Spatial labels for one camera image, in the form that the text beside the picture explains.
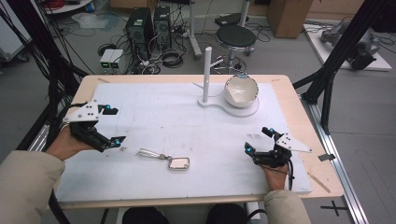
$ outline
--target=person's forearm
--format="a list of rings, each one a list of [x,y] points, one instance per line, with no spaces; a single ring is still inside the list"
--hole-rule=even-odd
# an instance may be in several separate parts
[[[0,166],[0,223],[40,223],[64,163],[43,152],[13,151]]]
[[[264,197],[268,223],[311,223],[301,199],[289,190],[273,190]]]

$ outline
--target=human hand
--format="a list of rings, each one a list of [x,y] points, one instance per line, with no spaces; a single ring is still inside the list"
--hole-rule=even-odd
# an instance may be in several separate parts
[[[70,133],[70,127],[67,125],[59,132],[53,143],[46,150],[46,153],[64,161],[87,149],[92,149],[92,147],[73,137]]]
[[[263,165],[261,168],[265,173],[269,191],[285,189],[286,176],[289,171],[289,166],[287,164],[276,168]]]

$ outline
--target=cardboard box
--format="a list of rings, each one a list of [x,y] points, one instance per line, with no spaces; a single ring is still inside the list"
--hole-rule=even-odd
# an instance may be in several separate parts
[[[313,0],[272,0],[267,20],[275,37],[297,38]]]
[[[266,15],[268,10],[268,4],[262,4],[257,0],[251,1],[248,7],[248,15]]]
[[[158,0],[110,0],[110,6],[114,8],[149,7],[153,12]]]

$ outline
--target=stool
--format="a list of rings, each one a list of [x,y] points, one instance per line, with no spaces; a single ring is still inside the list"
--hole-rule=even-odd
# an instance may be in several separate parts
[[[224,25],[216,32],[216,40],[221,46],[227,48],[229,53],[228,56],[222,55],[216,58],[215,61],[222,59],[224,62],[220,64],[224,66],[219,64],[214,66],[215,72],[220,74],[219,70],[225,69],[227,74],[230,74],[231,71],[244,73],[246,64],[242,59],[235,57],[234,52],[244,51],[247,55],[253,52],[253,46],[256,43],[256,36],[253,32],[239,25]]]

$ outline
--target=key chain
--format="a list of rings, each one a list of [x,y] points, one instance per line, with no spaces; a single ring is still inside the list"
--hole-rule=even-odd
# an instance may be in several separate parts
[[[164,154],[159,154],[144,148],[140,148],[137,154],[139,156],[151,157],[162,161],[167,160],[169,161],[168,167],[172,170],[188,170],[190,168],[190,159],[187,157],[172,158],[171,156],[165,156]]]

